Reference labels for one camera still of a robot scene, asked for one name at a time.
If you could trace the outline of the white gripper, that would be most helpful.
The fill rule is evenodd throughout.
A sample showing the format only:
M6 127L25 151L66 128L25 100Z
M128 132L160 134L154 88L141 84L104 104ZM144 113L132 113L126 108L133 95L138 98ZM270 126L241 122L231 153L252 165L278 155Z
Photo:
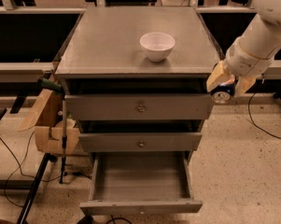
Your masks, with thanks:
M262 59L246 52L238 37L227 50L224 62L220 61L206 80L207 91L220 85L232 84L236 75L234 96L240 97L255 84L256 77L263 74L273 61L274 58Z

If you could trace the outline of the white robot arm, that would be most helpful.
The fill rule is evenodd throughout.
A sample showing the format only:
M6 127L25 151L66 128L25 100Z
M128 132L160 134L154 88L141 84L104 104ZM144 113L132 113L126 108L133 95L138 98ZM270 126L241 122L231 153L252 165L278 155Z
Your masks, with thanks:
M281 0L252 0L251 6L257 14L215 66L206 81L208 92L236 77L234 96L245 94L281 50Z

